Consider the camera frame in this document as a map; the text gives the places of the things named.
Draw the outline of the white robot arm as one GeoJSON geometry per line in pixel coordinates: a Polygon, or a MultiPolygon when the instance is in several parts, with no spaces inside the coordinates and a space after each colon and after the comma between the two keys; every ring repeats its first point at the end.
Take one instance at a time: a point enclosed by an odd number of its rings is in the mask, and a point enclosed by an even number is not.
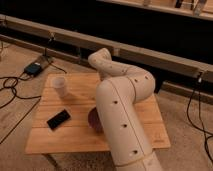
{"type": "Polygon", "coordinates": [[[88,62],[100,75],[96,108],[116,170],[163,171],[134,107],[154,93],[153,75],[113,61],[106,48],[92,53],[88,62]]]}

